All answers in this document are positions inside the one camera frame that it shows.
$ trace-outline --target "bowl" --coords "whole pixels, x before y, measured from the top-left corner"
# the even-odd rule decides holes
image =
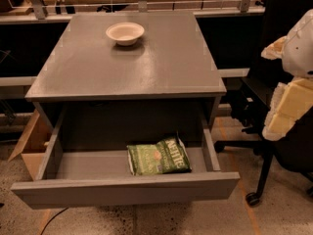
[[[129,46],[136,43],[145,29],[136,23],[117,23],[107,29],[107,36],[114,40],[118,45]]]

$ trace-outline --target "chair armrest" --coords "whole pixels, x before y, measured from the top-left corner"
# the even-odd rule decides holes
[[[253,77],[243,77],[241,79],[243,86],[249,90],[253,100],[261,102],[270,110],[270,104],[273,96],[273,90]]]

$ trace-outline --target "concrete floor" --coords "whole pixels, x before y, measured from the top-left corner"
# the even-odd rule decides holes
[[[214,140],[239,139],[241,125],[229,117],[218,117]],[[22,158],[7,159],[14,143],[0,144],[0,234],[41,234],[46,223],[62,210],[34,211],[10,191],[14,182],[30,180]],[[255,191],[262,159],[250,149],[226,148],[218,159],[222,170],[241,175],[228,200],[126,207],[67,209],[53,219],[45,235],[309,235],[313,234],[313,199],[305,190],[306,178],[282,169],[273,162],[262,203],[250,208],[246,193]]]

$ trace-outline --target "green bag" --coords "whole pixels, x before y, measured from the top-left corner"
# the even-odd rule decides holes
[[[184,144],[175,137],[155,145],[129,145],[128,156],[134,175],[153,175],[191,171]]]

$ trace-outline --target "open drawer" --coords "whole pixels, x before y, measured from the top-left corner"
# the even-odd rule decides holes
[[[178,132],[192,172],[134,176],[127,144]],[[12,191],[34,209],[227,199],[239,180],[222,172],[199,100],[64,104],[32,182]]]

